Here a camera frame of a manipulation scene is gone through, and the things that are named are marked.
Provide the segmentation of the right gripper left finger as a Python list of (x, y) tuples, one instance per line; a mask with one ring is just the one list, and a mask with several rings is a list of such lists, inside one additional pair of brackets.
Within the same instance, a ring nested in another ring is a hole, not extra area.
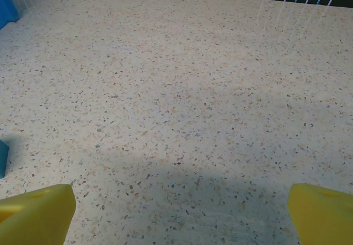
[(1, 244), (64, 244), (76, 200), (57, 184), (1, 200)]

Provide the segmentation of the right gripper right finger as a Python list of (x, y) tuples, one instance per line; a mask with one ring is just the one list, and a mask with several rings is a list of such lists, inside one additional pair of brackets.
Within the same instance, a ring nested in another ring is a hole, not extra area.
[(301, 244), (352, 245), (352, 195), (294, 184), (287, 207)]

